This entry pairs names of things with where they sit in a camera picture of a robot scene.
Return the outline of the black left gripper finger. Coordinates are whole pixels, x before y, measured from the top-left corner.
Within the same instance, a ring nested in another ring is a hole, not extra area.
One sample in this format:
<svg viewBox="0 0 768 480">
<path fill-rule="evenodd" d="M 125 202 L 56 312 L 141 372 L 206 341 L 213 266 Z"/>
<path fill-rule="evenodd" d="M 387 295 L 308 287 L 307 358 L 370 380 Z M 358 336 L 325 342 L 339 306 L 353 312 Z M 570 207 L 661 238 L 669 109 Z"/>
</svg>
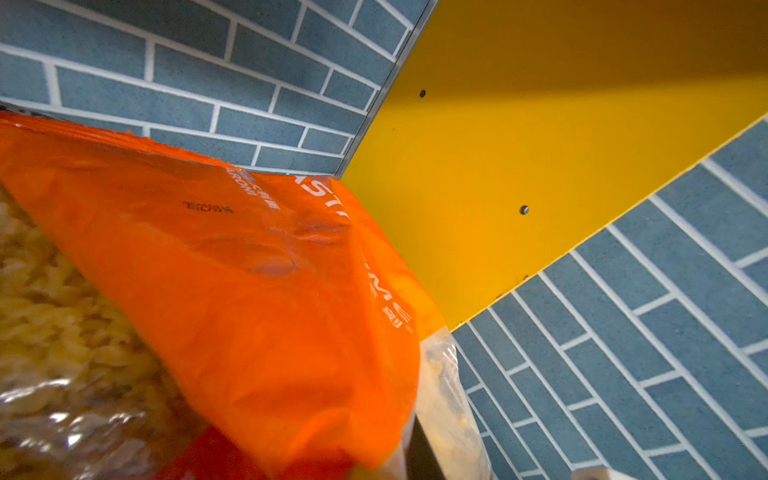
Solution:
<svg viewBox="0 0 768 480">
<path fill-rule="evenodd" d="M 414 419 L 412 436 L 405 458 L 408 480 L 446 479 L 418 418 Z"/>
</svg>

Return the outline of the orange pasta bag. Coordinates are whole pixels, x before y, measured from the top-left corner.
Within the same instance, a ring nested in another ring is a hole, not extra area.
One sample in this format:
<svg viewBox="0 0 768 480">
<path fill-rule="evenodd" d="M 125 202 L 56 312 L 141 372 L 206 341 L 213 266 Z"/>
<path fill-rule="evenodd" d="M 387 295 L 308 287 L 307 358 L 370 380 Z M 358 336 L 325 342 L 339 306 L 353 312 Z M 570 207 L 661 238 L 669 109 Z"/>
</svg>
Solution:
<svg viewBox="0 0 768 480">
<path fill-rule="evenodd" d="M 445 321 L 339 181 L 5 112 L 1 183 L 210 422 L 196 473 L 341 479 L 394 453 Z"/>
</svg>

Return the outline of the blue orecchiette pasta bag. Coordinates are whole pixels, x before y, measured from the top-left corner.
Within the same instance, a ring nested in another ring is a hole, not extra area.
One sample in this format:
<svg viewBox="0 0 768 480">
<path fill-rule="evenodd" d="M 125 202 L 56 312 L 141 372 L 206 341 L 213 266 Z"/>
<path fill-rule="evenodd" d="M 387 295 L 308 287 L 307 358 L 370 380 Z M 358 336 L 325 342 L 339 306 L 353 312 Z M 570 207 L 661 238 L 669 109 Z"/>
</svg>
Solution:
<svg viewBox="0 0 768 480">
<path fill-rule="evenodd" d="M 491 479 L 491 463 L 459 375 L 457 343 L 443 327 L 421 342 L 418 393 L 402 442 L 377 472 L 407 479 L 406 450 L 414 419 L 423 427 L 446 479 Z"/>
</svg>

